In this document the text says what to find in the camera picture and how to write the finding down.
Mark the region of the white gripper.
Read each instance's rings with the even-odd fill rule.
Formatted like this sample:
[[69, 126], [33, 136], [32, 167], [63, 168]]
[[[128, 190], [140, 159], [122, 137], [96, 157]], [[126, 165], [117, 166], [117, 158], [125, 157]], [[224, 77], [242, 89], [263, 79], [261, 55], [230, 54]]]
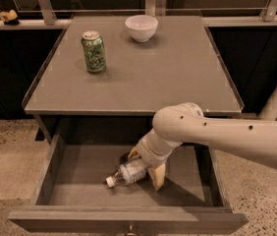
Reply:
[[150, 167], [148, 174], [152, 180], [155, 191], [164, 184], [166, 164], [164, 163], [172, 152], [172, 147], [164, 140], [149, 136], [141, 138], [128, 155], [128, 160], [141, 157]]

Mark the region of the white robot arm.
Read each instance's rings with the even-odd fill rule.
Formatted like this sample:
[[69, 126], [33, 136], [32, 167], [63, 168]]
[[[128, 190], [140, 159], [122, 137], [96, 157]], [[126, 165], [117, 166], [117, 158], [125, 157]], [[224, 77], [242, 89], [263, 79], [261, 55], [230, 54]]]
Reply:
[[167, 158], [183, 143], [216, 148], [277, 169], [277, 87], [254, 120], [205, 118], [196, 104], [183, 103], [157, 111], [152, 126], [129, 157], [144, 161], [156, 190], [164, 184]]

